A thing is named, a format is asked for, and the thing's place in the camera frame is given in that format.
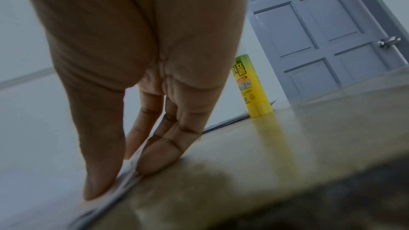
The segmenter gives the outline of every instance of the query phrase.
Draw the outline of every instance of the yellow spray can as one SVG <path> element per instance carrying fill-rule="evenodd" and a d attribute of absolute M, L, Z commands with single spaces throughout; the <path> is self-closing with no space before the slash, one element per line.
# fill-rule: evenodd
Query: yellow spray can
<path fill-rule="evenodd" d="M 231 71 L 242 92 L 250 117 L 256 118 L 272 113 L 273 108 L 265 95 L 250 57 L 247 54 L 237 57 Z"/>

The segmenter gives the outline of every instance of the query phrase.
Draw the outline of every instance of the door handle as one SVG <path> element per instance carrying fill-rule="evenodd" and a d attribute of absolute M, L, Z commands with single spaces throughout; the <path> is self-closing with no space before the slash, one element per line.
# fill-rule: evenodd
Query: door handle
<path fill-rule="evenodd" d="M 402 38 L 400 37 L 392 36 L 387 39 L 379 40 L 378 45 L 381 49 L 388 50 L 392 45 L 397 45 L 401 40 Z"/>

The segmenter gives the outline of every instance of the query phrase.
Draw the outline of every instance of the gray door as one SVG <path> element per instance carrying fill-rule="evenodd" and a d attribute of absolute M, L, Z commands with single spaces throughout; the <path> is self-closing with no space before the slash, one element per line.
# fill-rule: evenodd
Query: gray door
<path fill-rule="evenodd" d="M 248 18 L 290 101 L 404 65 L 360 0 L 250 0 Z"/>

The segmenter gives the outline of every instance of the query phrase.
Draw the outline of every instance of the door frame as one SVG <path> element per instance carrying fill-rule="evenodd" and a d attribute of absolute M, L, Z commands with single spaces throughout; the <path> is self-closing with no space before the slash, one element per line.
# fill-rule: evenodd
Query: door frame
<path fill-rule="evenodd" d="M 396 46 L 409 62 L 409 35 L 383 0 L 361 0 L 388 36 L 398 36 L 402 41 Z"/>

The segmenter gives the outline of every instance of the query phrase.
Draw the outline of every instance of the hand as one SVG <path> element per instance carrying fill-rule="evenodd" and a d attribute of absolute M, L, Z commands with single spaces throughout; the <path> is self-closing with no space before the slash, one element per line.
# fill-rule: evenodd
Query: hand
<path fill-rule="evenodd" d="M 107 191 L 148 138 L 138 171 L 176 161 L 201 135 L 239 44 L 246 0 L 32 0 L 86 162 L 84 198 Z M 141 110 L 125 137 L 125 89 Z"/>

